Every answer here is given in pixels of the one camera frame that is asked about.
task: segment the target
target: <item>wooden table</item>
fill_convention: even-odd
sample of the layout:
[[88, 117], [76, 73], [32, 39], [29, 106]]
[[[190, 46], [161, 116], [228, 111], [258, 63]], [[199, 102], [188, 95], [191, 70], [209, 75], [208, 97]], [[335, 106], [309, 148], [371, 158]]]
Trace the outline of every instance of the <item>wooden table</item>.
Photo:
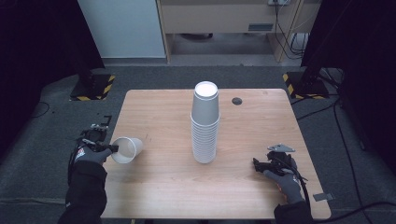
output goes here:
[[[304, 139], [283, 90], [219, 90], [217, 157], [201, 164], [192, 156], [193, 90], [128, 91], [111, 142], [140, 138], [143, 151], [130, 163], [111, 158], [104, 166], [107, 206], [102, 217], [121, 218], [274, 218], [285, 203], [276, 183], [255, 172], [252, 158], [266, 161], [267, 147], [296, 149], [292, 157], [307, 189], [314, 218], [331, 215]], [[234, 105], [239, 97], [243, 103]]]

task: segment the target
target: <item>robotic hand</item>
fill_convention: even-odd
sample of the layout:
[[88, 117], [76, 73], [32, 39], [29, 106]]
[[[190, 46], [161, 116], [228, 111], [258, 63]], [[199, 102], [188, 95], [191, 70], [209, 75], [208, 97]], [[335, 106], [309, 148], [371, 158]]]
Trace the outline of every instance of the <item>robotic hand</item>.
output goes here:
[[[295, 160], [291, 158], [290, 161], [292, 168], [297, 170]], [[276, 175], [269, 170], [264, 170], [263, 174], [277, 183], [279, 191], [285, 195], [289, 204], [303, 202], [304, 199], [300, 193], [301, 188], [297, 176], [292, 170], [283, 169], [283, 171], [285, 172], [284, 175]]]
[[[253, 158], [256, 172], [274, 180], [280, 192], [285, 195], [288, 203], [306, 201], [308, 207], [310, 207], [308, 192], [304, 182], [306, 179], [297, 171], [297, 164], [294, 158], [290, 154], [286, 154], [286, 152], [294, 152], [295, 150], [283, 144], [268, 147], [268, 149], [270, 152], [267, 154], [267, 158], [270, 162], [260, 162]], [[300, 184], [303, 188], [305, 199], [300, 193]]]
[[93, 161], [103, 165], [103, 162], [106, 161], [106, 158], [113, 153], [110, 148], [107, 148], [103, 151], [92, 151], [88, 146], [86, 146], [83, 142], [78, 143], [78, 152], [75, 158], [75, 163], [77, 161]]

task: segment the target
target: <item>gray carpet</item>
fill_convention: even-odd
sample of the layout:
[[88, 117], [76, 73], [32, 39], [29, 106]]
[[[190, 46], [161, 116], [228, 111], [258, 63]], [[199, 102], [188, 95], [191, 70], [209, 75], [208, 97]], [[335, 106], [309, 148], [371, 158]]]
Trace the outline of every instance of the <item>gray carpet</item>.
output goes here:
[[[70, 151], [82, 130], [92, 123], [104, 122], [112, 115], [107, 142], [111, 138], [125, 93], [132, 89], [193, 89], [209, 80], [221, 89], [286, 89], [282, 74], [298, 67], [259, 66], [129, 66], [108, 67], [97, 73], [116, 76], [104, 101], [69, 101], [78, 77], [72, 76], [48, 85], [33, 117], [24, 127], [10, 154], [0, 166], [0, 224], [56, 223], [64, 207], [47, 203], [5, 203], [5, 199], [36, 198], [48, 202], [62, 200], [67, 191], [66, 173]], [[296, 118], [331, 105], [337, 99], [304, 100], [293, 105]], [[335, 108], [356, 173], [363, 204], [378, 201], [396, 203], [396, 178], [374, 153], [362, 151], [360, 142], [340, 106]], [[332, 216], [338, 217], [359, 207], [357, 191], [346, 149], [337, 129], [332, 108], [299, 120], [304, 140], [319, 180], [335, 200], [329, 201]], [[373, 223], [396, 223], [396, 207], [375, 206], [366, 209]], [[105, 219], [104, 223], [130, 223], [129, 219]], [[362, 212], [332, 223], [369, 223]]]

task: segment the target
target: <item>white paper cup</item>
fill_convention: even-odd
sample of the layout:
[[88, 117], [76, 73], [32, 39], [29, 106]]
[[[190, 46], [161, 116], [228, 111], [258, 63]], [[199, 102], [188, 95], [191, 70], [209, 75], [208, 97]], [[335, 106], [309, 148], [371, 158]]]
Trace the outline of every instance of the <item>white paper cup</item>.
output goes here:
[[218, 129], [213, 129], [210, 131], [202, 131], [202, 130], [196, 130], [192, 128], [192, 134], [195, 134], [196, 136], [202, 136], [202, 137], [208, 137], [211, 135], [216, 135], [218, 133]]
[[119, 151], [111, 154], [117, 163], [128, 163], [143, 150], [143, 142], [138, 138], [119, 137], [112, 145], [119, 146]]
[[209, 155], [202, 155], [196, 152], [193, 152], [193, 156], [196, 161], [200, 163], [210, 163], [216, 158], [216, 150], [211, 152]]
[[194, 149], [195, 154], [211, 154], [216, 151], [216, 143], [214, 143], [212, 146], [207, 146], [207, 147], [200, 147], [196, 145], [192, 145]]
[[190, 114], [190, 117], [191, 117], [191, 125], [193, 125], [193, 126], [195, 126], [197, 128], [200, 128], [200, 129], [210, 129], [210, 128], [213, 128], [213, 127], [217, 127], [219, 125], [219, 121], [220, 121], [220, 114], [218, 116], [218, 119], [215, 122], [213, 122], [211, 124], [206, 124], [206, 125], [199, 124], [197, 121], [195, 121], [192, 118], [192, 112]]
[[218, 87], [203, 81], [195, 86], [191, 118], [199, 125], [211, 125], [219, 119]]

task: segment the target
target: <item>stack of paper cups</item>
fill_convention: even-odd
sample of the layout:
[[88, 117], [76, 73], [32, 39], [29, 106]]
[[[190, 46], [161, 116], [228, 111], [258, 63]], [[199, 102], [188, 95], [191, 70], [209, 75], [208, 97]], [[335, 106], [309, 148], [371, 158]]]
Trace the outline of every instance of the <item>stack of paper cups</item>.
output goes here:
[[200, 163], [216, 158], [219, 128], [218, 87], [208, 81], [195, 86], [191, 110], [192, 153]]

